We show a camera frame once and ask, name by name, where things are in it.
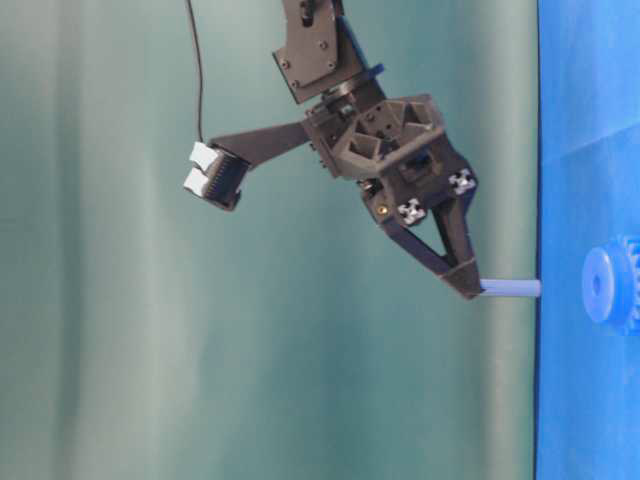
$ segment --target blue surface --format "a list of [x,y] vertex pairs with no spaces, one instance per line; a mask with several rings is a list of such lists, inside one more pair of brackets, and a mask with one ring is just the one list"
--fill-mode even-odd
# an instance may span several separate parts
[[589,319],[588,252],[640,233],[640,2],[540,1],[538,478],[640,477],[640,338]]

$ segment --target green backdrop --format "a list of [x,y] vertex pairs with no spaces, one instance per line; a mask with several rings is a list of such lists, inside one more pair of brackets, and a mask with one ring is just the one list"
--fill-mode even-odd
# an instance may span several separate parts
[[[534,275],[536,2],[345,4],[480,175],[483,274]],[[461,300],[308,148],[233,215],[183,192],[181,1],[3,7],[0,478],[532,478],[532,302]],[[195,8],[206,132],[300,118],[279,0]]]

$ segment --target gear teeth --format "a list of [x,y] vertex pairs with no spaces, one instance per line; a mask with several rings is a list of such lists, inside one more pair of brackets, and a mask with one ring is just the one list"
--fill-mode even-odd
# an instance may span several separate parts
[[628,335],[640,335],[640,237],[622,237],[620,243],[627,252],[634,280],[633,307],[625,330]]

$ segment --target wire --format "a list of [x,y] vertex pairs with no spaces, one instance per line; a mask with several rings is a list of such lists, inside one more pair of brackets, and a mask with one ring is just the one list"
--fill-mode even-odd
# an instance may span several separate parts
[[187,8],[187,17],[189,20],[189,28],[191,30],[191,38],[193,40],[193,51],[196,57],[196,75],[198,76],[198,94],[196,97],[196,131],[198,140],[204,142],[202,135],[202,102],[204,97],[204,73],[202,72],[202,55],[200,54],[200,39],[198,38],[198,29],[196,27],[196,18],[193,14],[193,5],[191,0],[184,0]]

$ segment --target blue gear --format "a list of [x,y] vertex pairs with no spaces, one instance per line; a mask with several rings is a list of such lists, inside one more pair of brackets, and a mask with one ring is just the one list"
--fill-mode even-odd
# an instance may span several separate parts
[[594,322],[640,335],[640,237],[618,237],[589,252],[582,298]]

